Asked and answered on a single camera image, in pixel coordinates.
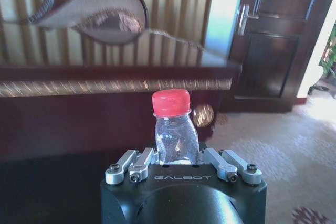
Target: dark wooden furniture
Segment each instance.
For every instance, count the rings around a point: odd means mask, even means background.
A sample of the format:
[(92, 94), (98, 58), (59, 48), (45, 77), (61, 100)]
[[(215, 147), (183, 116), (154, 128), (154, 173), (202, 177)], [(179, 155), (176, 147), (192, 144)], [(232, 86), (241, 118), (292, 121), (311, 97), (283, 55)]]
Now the dark wooden furniture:
[[(153, 91), (187, 88), (192, 108), (208, 104), (216, 114), (240, 73), (240, 65), (160, 31), (112, 46), (71, 28), (2, 27), (4, 223), (99, 223), (105, 168), (154, 140)], [(34, 34), (43, 40), (31, 48)], [(213, 123), (197, 128), (201, 140)]]
[(243, 64), (243, 70), (223, 100), (223, 111), (292, 109), (331, 1), (240, 1), (241, 10), (250, 6), (251, 18), (244, 34), (235, 34), (230, 60)]

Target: wooden door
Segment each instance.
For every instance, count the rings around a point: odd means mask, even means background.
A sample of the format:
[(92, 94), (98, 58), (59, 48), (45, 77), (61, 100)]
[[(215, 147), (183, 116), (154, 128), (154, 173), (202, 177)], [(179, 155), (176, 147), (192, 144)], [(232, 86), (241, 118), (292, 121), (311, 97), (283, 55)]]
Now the wooden door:
[[(230, 59), (242, 63), (243, 70), (233, 93), (223, 100), (223, 111), (292, 109), (331, 1), (240, 1)], [(248, 5), (249, 17), (244, 18)]]

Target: screw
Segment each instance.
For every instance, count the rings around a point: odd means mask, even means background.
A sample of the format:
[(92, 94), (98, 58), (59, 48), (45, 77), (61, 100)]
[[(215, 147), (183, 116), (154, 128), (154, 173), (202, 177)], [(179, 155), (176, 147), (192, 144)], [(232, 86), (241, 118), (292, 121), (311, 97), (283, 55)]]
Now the screw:
[(238, 180), (238, 175), (237, 173), (228, 173), (226, 178), (230, 183), (235, 183)]
[(248, 164), (247, 165), (247, 171), (251, 173), (255, 173), (258, 169), (258, 166), (255, 164)]
[(137, 183), (137, 182), (139, 182), (139, 181), (140, 181), (140, 176), (139, 176), (139, 174), (136, 174), (136, 173), (132, 174), (132, 175), (130, 176), (130, 181), (131, 181), (132, 183)]
[(112, 170), (112, 171), (117, 171), (117, 170), (119, 170), (119, 168), (120, 168), (120, 165), (119, 164), (112, 164), (112, 165), (110, 165), (110, 169)]

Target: gold decorative trim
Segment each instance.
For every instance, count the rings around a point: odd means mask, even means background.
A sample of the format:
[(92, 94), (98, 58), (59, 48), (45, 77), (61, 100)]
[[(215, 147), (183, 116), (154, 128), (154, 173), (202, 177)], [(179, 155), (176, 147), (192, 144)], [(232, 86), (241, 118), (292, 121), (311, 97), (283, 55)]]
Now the gold decorative trim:
[(146, 92), (162, 89), (229, 90), (231, 79), (0, 82), (0, 97)]

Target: clear plastic bottle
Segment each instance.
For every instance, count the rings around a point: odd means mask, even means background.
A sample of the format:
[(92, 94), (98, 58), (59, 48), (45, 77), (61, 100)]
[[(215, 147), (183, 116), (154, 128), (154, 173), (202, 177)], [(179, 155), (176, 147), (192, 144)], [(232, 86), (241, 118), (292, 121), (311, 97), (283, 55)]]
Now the clear plastic bottle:
[(171, 89), (154, 93), (155, 140), (160, 164), (197, 164), (198, 136), (189, 117), (187, 90)]

